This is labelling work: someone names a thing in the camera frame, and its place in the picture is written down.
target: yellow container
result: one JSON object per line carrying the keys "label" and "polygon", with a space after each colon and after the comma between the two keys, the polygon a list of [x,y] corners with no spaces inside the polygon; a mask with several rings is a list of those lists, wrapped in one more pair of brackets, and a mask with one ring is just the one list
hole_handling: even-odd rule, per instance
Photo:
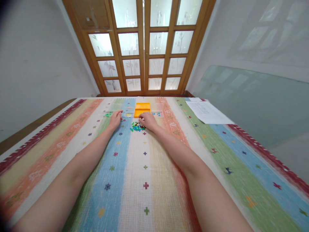
{"label": "yellow container", "polygon": [[138,118],[139,115],[144,112],[150,112],[150,103],[148,102],[136,103],[134,118]]}

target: white paper sheet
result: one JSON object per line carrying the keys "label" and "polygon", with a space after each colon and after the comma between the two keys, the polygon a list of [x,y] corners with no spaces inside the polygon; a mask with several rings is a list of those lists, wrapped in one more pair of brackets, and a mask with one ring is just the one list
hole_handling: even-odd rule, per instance
{"label": "white paper sheet", "polygon": [[192,101],[192,102],[201,102],[202,100],[200,99],[200,98],[189,98],[190,99],[190,101]]}
{"label": "white paper sheet", "polygon": [[209,101],[186,101],[186,103],[205,124],[235,124]]}

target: colorful tablecloth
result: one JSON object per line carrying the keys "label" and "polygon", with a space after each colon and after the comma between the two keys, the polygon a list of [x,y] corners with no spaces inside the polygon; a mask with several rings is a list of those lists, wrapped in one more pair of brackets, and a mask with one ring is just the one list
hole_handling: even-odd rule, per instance
{"label": "colorful tablecloth", "polygon": [[183,174],[156,136],[128,116],[136,102],[150,102],[159,125],[211,168],[255,231],[309,231],[309,186],[240,127],[203,124],[185,101],[77,99],[0,156],[5,218],[16,223],[122,109],[63,231],[201,231]]}

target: left hand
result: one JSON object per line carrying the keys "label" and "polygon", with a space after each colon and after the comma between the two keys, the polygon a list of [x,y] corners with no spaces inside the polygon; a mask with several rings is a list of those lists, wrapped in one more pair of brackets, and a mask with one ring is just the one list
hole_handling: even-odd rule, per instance
{"label": "left hand", "polygon": [[123,110],[120,111],[115,111],[112,116],[110,117],[110,122],[109,122],[109,128],[111,128],[113,131],[117,129],[117,127],[120,124],[120,120],[122,120],[121,113]]}

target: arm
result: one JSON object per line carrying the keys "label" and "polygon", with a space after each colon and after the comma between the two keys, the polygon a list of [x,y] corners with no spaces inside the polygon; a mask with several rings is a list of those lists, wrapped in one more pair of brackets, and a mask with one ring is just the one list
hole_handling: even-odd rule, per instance
{"label": "arm", "polygon": [[13,231],[61,231],[80,193],[120,124],[122,111],[115,111],[107,129],[64,167]]}
{"label": "arm", "polygon": [[232,198],[197,154],[160,127],[151,113],[141,114],[139,121],[157,135],[186,176],[203,231],[253,231]]}

